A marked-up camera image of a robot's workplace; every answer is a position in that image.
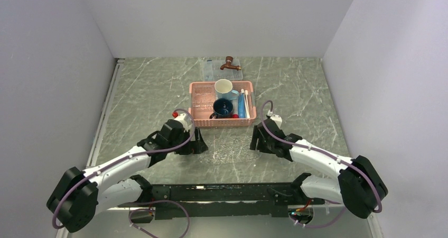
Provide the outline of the dark blue mug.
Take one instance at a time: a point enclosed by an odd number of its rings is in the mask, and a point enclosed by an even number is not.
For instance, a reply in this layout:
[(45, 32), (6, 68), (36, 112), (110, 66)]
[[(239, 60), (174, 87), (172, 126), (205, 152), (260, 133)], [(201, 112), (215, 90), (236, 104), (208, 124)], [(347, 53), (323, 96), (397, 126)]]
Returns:
[(219, 98), (213, 104), (213, 113), (209, 119), (232, 118), (234, 106), (232, 101), (226, 98)]

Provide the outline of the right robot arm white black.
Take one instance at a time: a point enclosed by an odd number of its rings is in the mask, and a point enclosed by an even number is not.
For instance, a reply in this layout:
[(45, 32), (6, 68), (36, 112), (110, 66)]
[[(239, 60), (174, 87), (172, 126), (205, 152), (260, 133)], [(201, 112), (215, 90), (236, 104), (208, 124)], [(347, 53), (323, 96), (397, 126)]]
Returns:
[(299, 135), (286, 135), (278, 125), (270, 117), (254, 126), (249, 148), (305, 164), (325, 175), (318, 177), (306, 172), (299, 175), (291, 184), (291, 196), (296, 203), (324, 199), (344, 205), (363, 219), (380, 212), (388, 189), (369, 159), (328, 152)]

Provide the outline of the clear textured acrylic tray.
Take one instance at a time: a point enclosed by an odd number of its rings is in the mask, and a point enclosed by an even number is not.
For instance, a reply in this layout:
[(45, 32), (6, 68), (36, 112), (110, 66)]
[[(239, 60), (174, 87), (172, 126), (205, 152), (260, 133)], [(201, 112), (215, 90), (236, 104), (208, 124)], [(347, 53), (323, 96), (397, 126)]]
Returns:
[(194, 85), (191, 93), (191, 107), (195, 111), (211, 109), (216, 94), (212, 85)]

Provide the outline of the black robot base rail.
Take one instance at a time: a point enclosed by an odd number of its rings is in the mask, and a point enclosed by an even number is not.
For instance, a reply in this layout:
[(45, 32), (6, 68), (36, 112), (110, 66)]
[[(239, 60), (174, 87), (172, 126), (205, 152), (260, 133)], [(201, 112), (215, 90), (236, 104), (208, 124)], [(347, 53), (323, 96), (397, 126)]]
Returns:
[(153, 185), (152, 195), (121, 207), (150, 206), (156, 220), (190, 217), (257, 216), (288, 217), (306, 207), (312, 212), (322, 199), (293, 193), (291, 183)]

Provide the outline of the light blue white mug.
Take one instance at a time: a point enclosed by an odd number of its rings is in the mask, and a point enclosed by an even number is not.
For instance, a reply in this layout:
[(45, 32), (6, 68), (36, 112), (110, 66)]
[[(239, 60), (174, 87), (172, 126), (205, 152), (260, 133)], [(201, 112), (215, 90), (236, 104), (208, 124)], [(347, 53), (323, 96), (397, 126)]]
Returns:
[(214, 84), (216, 98), (225, 98), (227, 100), (236, 100), (240, 92), (233, 89), (233, 84), (230, 80), (219, 79)]

